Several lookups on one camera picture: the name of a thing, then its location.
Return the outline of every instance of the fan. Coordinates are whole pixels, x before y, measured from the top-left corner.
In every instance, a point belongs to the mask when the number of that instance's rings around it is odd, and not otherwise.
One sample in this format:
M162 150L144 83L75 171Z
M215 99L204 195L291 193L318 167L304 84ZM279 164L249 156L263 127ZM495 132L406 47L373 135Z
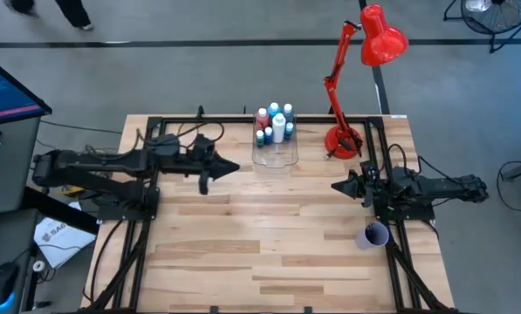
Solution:
M444 11L444 21L462 19L473 31L491 35L490 53L501 48L521 31L521 0L460 0L461 17L447 13L457 0L452 0ZM515 30L498 47L495 36Z

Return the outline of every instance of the monitor screen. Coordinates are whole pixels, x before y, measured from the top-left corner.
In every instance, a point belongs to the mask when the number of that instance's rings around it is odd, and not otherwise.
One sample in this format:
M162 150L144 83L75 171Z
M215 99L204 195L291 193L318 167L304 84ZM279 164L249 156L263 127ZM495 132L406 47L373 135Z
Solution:
M0 123L47 114L41 102L0 68Z

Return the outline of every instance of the computer mouse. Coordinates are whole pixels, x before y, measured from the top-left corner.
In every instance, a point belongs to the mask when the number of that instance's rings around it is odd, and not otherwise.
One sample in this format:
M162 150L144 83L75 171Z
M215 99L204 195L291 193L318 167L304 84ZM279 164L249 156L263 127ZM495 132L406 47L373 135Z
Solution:
M14 284L19 267L14 262L0 265L0 308L8 307L14 301Z

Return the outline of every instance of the clear plastic container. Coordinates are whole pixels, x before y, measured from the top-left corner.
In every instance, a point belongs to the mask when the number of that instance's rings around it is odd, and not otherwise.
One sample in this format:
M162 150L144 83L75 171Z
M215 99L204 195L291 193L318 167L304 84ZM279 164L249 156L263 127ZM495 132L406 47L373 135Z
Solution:
M293 125L295 132L289 140L276 144L264 145L258 147L256 143L257 127L256 118L252 127L252 161L255 164L255 169L259 172L268 173L286 173L291 171L291 166L298 161L297 152L297 116L293 115Z

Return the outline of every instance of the wooden table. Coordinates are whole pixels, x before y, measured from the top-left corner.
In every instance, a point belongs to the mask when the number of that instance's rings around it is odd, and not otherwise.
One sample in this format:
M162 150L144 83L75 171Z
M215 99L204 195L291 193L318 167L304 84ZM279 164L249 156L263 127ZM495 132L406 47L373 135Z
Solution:
M402 145L408 166L417 169L408 120L383 119L388 145ZM145 129L146 122L146 115L127 117L120 152L132 147L136 129ZM168 131L177 133L178 127L170 125ZM210 183L207 196L199 195L195 176L161 175L161 203L148 240L138 311L208 312L217 305L223 312L302 312L305 306L314 312L395 312L385 250L363 251L353 242L374 219L373 210L330 188L346 179L349 168L360 173L359 157L324 160L323 139L330 127L298 125L299 161L287 174L259 171L251 160L251 125L226 124L216 149L240 164L239 172ZM358 131L364 137L362 128ZM213 139L220 127L207 125L200 132ZM182 143L193 138L186 135ZM400 153L393 150L391 159L398 164ZM95 252L113 225L101 226ZM118 269L126 225L106 247L96 293ZM416 270L439 300L453 306L435 234L421 222L406 222L406 227ZM409 306L407 280L399 270ZM132 277L131 272L124 305Z

